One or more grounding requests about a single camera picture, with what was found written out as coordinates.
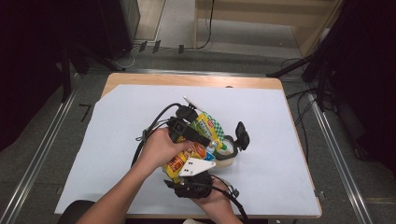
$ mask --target forearm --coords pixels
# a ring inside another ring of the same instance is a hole
[[[121,223],[134,197],[152,173],[143,164],[134,167],[105,194],[78,223]]]

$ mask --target wire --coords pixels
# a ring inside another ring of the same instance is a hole
[[[230,194],[232,194],[232,195],[235,197],[235,195],[231,192],[229,186],[227,185],[227,183],[226,183],[223,179],[221,179],[220,177],[218,177],[218,176],[216,176],[216,175],[211,175],[211,176],[215,177],[217,180],[219,180],[221,183],[223,183],[223,185],[224,185],[225,187],[227,187],[228,192],[229,192]]]
[[[148,135],[148,138],[149,138],[155,131],[157,131],[157,129],[161,128],[164,124],[166,124],[166,122],[172,121],[172,120],[175,120],[175,119],[164,119],[164,120],[161,120],[161,121],[163,121],[163,123],[159,124],[159,125]]]
[[[230,193],[228,193],[226,190],[219,189],[219,188],[216,188],[216,187],[211,186],[211,185],[200,184],[200,183],[191,183],[190,182],[189,184],[192,184],[192,185],[195,185],[195,186],[201,186],[201,187],[205,187],[205,188],[210,188],[210,189],[217,190],[218,192],[221,192],[225,197],[227,197],[231,202],[233,202],[233,204],[235,204],[235,206],[238,208],[239,212],[241,213],[242,217],[244,218],[245,224],[249,224],[250,223],[250,221],[248,219],[248,215],[245,212],[244,206],[242,206],[242,204],[240,202],[238,202],[235,199],[235,197],[233,195],[231,195]]]
[[[283,61],[283,62],[280,64],[280,69],[283,70],[283,69],[284,69],[283,65],[284,65],[286,62],[288,62],[288,61],[291,61],[291,60],[302,60],[302,59],[304,59],[304,58],[289,58],[289,59]]]
[[[318,88],[312,88],[312,89],[305,90],[305,91],[298,91],[298,92],[295,92],[295,93],[292,93],[292,94],[287,95],[287,96],[286,96],[286,99],[289,100],[290,98],[292,98],[292,97],[294,97],[294,96],[296,96],[296,95],[305,94],[305,93],[307,93],[307,92],[316,92],[317,90],[318,90]]]
[[[143,131],[143,136],[142,136],[142,141],[139,143],[139,146],[137,146],[136,152],[134,153],[134,159],[132,160],[132,165],[131,167],[134,165],[134,163],[137,161],[137,158],[139,158],[140,152],[142,151],[143,145],[145,145],[146,141],[149,139],[149,137],[152,135],[153,131],[152,129],[154,128],[155,124],[158,122],[158,120],[161,118],[161,116],[171,107],[173,106],[178,106],[181,107],[181,104],[179,103],[174,103],[171,104],[169,106],[167,106],[163,111],[161,111],[161,113],[157,116],[157,118],[155,118],[154,121],[152,121],[151,125],[145,130]]]
[[[307,136],[307,134],[306,134],[306,129],[305,129],[305,126],[304,126],[304,123],[303,123],[303,117],[304,117],[304,114],[309,110],[309,108],[311,107],[311,105],[312,105],[316,100],[313,100],[313,101],[309,102],[308,105],[305,107],[304,112],[303,112],[303,114],[302,114],[301,111],[300,111],[300,101],[301,101],[301,99],[303,98],[304,95],[305,95],[305,93],[304,93],[304,94],[301,94],[301,96],[300,96],[299,99],[297,100],[297,113],[298,113],[298,118],[297,118],[297,120],[295,121],[294,125],[297,125],[298,123],[301,123],[301,128],[303,129],[303,135],[304,135],[304,141],[305,141],[305,160],[306,160],[306,164],[309,164],[309,160],[308,160],[308,157],[309,157],[308,136]]]
[[[206,30],[209,30],[209,27],[207,26],[206,0],[204,0],[204,8],[205,8],[205,26],[206,26]]]
[[[117,66],[121,67],[121,68],[129,68],[129,67],[132,67],[132,66],[134,65],[134,55],[133,55],[134,49],[137,49],[137,48],[139,48],[139,47],[140,47],[140,45],[138,45],[138,46],[136,46],[136,47],[132,47],[132,49],[131,49],[132,62],[131,62],[130,64],[128,64],[128,65],[122,65],[122,64],[119,64],[119,63],[117,63],[116,61],[113,61],[113,60],[112,60],[112,62],[113,62],[114,64],[116,64]]]
[[[204,47],[206,47],[207,43],[209,43],[210,38],[212,36],[212,20],[213,20],[213,7],[214,6],[215,6],[215,0],[212,0],[212,9],[210,11],[210,21],[209,21],[209,37],[207,38],[206,43],[196,49],[194,49],[194,48],[186,48],[186,49],[193,49],[193,50],[203,49]]]

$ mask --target hand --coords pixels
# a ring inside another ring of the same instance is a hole
[[[228,190],[218,179],[213,180],[213,186],[219,189]],[[217,224],[222,223],[242,223],[233,213],[231,202],[221,192],[212,189],[212,192],[203,199],[193,199],[206,214]]]
[[[177,153],[189,148],[191,144],[190,141],[175,144],[169,137],[167,128],[158,129],[148,138],[136,163],[143,164],[153,172],[172,160]]]

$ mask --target white toy part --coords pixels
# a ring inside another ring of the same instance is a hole
[[[204,110],[201,107],[199,107],[195,102],[193,102],[191,99],[189,99],[188,95],[183,96],[183,98],[188,104],[191,104],[191,105],[195,106],[195,108],[197,110],[204,112]]]
[[[204,161],[195,158],[188,158],[178,175],[180,176],[194,176],[203,171],[207,171],[216,166],[213,161]]]

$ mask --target white paper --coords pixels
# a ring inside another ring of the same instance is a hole
[[[244,122],[250,136],[247,150],[232,165],[209,172],[240,191],[237,200],[248,215],[321,215],[283,91],[139,85],[119,85],[96,104],[55,213],[76,200],[97,201],[111,189],[131,166],[136,137],[166,106],[185,105],[184,95],[233,138],[238,121]],[[163,118],[175,112],[172,108]],[[128,214],[203,214],[191,200],[179,199],[164,179],[166,174],[157,169]]]

